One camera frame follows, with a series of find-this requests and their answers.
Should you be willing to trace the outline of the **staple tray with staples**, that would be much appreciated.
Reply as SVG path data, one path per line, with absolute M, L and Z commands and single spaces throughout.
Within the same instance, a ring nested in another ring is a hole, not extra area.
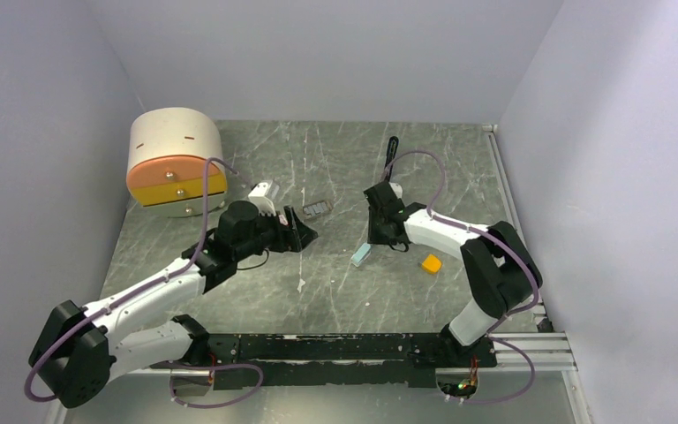
M 302 207 L 302 213 L 306 219 L 314 219 L 324 216 L 333 210 L 333 205 L 330 201 L 322 200 L 306 204 Z

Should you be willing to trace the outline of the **blue stapler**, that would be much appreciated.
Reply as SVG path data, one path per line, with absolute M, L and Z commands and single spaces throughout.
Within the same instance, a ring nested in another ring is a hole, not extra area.
M 399 146 L 399 138 L 397 136 L 391 136 L 388 139 L 385 163 L 383 168 L 383 179 L 389 181 L 393 172 L 393 162 L 396 159 L 396 153 Z

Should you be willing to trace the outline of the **red white staple box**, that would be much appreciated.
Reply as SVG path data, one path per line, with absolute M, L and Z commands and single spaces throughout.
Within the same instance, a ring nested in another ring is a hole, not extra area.
M 289 226 L 290 225 L 285 214 L 280 213 L 278 215 L 278 218 L 279 218 L 279 222 L 280 222 L 281 225 L 283 225 L 283 226 Z

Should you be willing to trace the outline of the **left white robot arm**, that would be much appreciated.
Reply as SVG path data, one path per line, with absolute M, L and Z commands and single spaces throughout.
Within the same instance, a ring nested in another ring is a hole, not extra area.
M 167 360 L 201 365 L 208 333 L 193 318 L 142 325 L 223 284 L 248 257 L 300 253 L 317 237 L 292 207 L 267 216 L 250 201 L 231 203 L 213 229 L 204 226 L 193 246 L 151 277 L 82 307 L 71 300 L 54 307 L 28 357 L 26 396 L 75 408 L 133 370 Z

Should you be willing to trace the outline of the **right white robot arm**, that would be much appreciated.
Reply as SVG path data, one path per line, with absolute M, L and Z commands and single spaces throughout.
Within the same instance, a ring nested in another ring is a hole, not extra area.
M 368 202 L 368 242 L 378 246 L 420 245 L 462 262 L 471 300 L 441 332 L 441 355 L 461 366 L 475 343 L 510 314 L 536 305 L 542 277 L 516 228 L 459 221 L 420 203 L 406 204 L 387 181 L 364 190 Z

